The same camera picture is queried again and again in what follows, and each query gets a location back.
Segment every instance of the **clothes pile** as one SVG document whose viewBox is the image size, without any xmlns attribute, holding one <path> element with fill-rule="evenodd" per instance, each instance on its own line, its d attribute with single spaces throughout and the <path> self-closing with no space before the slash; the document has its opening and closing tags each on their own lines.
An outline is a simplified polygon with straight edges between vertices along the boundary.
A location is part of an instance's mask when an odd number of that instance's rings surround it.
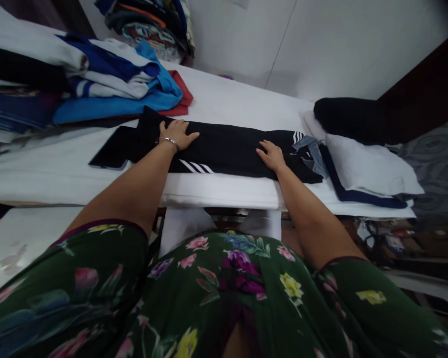
<svg viewBox="0 0 448 358">
<path fill-rule="evenodd" d="M 194 58 L 194 36 L 187 0 L 95 0 L 105 24 L 131 43 L 147 41 L 161 60 Z"/>
<path fill-rule="evenodd" d="M 323 98 L 304 114 L 340 201 L 402 209 L 424 193 L 413 168 L 384 147 L 388 118 L 385 107 L 358 98 Z"/>
<path fill-rule="evenodd" d="M 89 39 L 16 19 L 0 7 L 2 143 L 63 123 L 126 120 L 145 105 L 183 115 L 192 100 L 180 75 L 165 70 L 146 41 L 135 49 Z"/>
</svg>

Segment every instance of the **silver bracelet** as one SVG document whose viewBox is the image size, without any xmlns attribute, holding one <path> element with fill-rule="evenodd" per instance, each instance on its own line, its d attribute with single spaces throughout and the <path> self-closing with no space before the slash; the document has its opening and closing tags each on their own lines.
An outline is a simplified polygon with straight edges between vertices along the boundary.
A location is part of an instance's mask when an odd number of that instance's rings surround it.
<svg viewBox="0 0 448 358">
<path fill-rule="evenodd" d="M 171 138 L 168 138 L 168 137 L 159 137 L 158 139 L 156 139 L 156 142 L 154 142 L 154 144 L 159 144 L 160 139 L 166 139 L 166 140 L 170 141 L 172 144 L 174 144 L 176 146 L 176 149 L 179 152 L 178 144 L 175 141 L 173 141 Z"/>
</svg>

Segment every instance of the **smartphone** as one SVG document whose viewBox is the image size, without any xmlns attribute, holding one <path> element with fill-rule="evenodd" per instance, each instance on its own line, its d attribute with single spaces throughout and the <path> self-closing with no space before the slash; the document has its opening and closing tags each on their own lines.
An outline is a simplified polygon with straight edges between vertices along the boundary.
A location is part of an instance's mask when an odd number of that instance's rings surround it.
<svg viewBox="0 0 448 358">
<path fill-rule="evenodd" d="M 133 131 L 135 129 L 131 127 L 118 127 L 88 165 L 92 168 L 123 170 L 128 162 L 126 149 Z"/>
</svg>

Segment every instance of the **white wall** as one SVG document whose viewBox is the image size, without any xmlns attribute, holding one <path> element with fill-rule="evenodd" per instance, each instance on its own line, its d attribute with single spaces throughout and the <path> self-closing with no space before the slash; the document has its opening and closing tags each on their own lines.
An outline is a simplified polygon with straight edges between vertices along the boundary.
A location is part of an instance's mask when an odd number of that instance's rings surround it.
<svg viewBox="0 0 448 358">
<path fill-rule="evenodd" d="M 188 0 L 196 59 L 193 67 L 264 88 L 296 0 Z"/>
<path fill-rule="evenodd" d="M 440 0 L 298 0 L 266 89 L 377 99 L 448 38 Z"/>
</svg>

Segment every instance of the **green floral dress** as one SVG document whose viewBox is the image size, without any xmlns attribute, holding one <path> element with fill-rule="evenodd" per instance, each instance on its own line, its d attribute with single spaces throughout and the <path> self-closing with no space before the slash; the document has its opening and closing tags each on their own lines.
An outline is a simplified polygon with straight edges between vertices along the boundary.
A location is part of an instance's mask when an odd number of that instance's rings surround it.
<svg viewBox="0 0 448 358">
<path fill-rule="evenodd" d="M 372 264 L 315 271 L 281 242 L 192 237 L 147 265 L 121 220 L 68 233 L 0 289 L 0 357 L 448 357 L 448 336 Z"/>
</svg>

